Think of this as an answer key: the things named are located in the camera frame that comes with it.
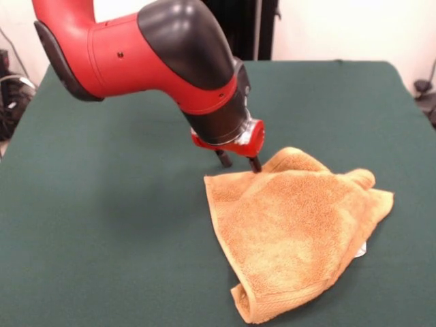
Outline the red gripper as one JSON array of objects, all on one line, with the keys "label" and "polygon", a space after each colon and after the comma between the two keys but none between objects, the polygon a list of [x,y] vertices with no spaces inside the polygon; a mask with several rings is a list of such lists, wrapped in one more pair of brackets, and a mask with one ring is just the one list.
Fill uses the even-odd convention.
[{"label": "red gripper", "polygon": [[227,152],[233,152],[248,157],[253,172],[262,171],[262,165],[257,157],[265,138],[265,126],[262,120],[248,118],[242,125],[242,131],[236,137],[219,144],[203,141],[193,129],[190,132],[193,143],[200,148],[214,151],[224,168],[232,166],[232,160]]}]

